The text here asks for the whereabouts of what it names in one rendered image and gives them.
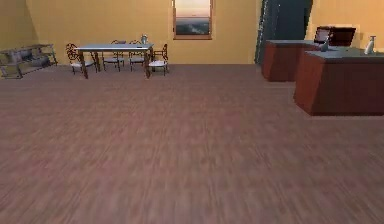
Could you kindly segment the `brown chair white seat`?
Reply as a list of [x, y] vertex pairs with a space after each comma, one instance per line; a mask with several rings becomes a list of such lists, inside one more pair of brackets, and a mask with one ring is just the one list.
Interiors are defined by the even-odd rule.
[[166, 74], [168, 69], [168, 45], [164, 44], [161, 50], [154, 50], [150, 54], [151, 61], [148, 66], [151, 69], [162, 68], [163, 74]]
[[[126, 44], [125, 40], [113, 40], [111, 44]], [[120, 64], [125, 66], [125, 59], [124, 59], [124, 53], [123, 52], [112, 52], [113, 56], [111, 57], [104, 57], [104, 53], [102, 53], [102, 63], [103, 68], [106, 71], [106, 64], [114, 64], [115, 68], [118, 69], [120, 72]]]
[[[77, 46], [75, 44], [68, 43], [65, 47], [66, 54], [68, 56], [70, 66], [72, 67], [72, 72], [75, 73], [76, 68], [78, 68], [81, 72], [84, 72], [82, 68], [82, 64], [80, 62], [80, 56], [76, 48]], [[95, 54], [91, 52], [90, 56], [91, 56], [91, 60], [85, 61], [85, 67], [94, 66], [95, 70], [98, 70]]]
[[132, 51], [128, 53], [130, 69], [133, 69], [133, 65], [139, 63], [144, 65], [144, 53], [142, 51]]

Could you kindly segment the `grey metal shelf rack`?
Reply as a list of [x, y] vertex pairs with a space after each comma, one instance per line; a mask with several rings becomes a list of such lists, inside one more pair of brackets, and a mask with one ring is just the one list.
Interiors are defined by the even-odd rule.
[[4, 79], [21, 79], [25, 74], [57, 64], [52, 44], [0, 50], [0, 77]]

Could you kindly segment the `dark brown microwave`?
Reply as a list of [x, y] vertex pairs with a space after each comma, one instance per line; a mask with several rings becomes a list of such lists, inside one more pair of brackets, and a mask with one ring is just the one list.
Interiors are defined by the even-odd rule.
[[330, 46], [350, 46], [356, 29], [354, 27], [319, 26], [314, 42], [323, 44], [329, 38]]

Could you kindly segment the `red brown kitchen counter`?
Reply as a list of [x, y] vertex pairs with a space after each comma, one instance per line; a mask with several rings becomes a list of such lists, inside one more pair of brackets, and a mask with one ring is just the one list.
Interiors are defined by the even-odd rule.
[[318, 49], [318, 44], [308, 40], [267, 40], [262, 75], [269, 82], [294, 82], [302, 54]]
[[384, 53], [306, 51], [297, 68], [294, 101], [312, 116], [384, 115]]

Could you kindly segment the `wood framed window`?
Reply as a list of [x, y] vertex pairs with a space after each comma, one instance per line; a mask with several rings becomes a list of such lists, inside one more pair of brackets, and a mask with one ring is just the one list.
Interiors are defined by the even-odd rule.
[[172, 0], [173, 38], [211, 40], [213, 0]]

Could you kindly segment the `grey top dining table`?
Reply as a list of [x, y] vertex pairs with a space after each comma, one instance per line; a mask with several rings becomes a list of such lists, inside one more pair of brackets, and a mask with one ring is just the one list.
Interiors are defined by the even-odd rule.
[[142, 52], [144, 54], [144, 69], [145, 69], [145, 78], [149, 79], [150, 69], [149, 61], [151, 60], [150, 56], [153, 52], [153, 44], [88, 44], [85, 46], [80, 46], [77, 48], [77, 53], [79, 55], [79, 60], [81, 63], [81, 70], [85, 78], [88, 78], [87, 69], [85, 66], [84, 53], [85, 52], [94, 52], [96, 54], [96, 65], [99, 65], [99, 59], [97, 54], [99, 52]]

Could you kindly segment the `white bottle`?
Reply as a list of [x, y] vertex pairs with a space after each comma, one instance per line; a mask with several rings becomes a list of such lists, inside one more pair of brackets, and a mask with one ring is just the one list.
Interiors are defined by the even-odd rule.
[[372, 54], [374, 52], [375, 36], [371, 36], [370, 40], [364, 50], [365, 55]]

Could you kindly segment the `dark grey fridge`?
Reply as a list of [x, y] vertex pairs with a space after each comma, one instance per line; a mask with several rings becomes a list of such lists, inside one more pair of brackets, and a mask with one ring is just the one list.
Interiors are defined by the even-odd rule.
[[303, 40], [313, 0], [262, 0], [254, 62], [261, 65], [267, 40]]

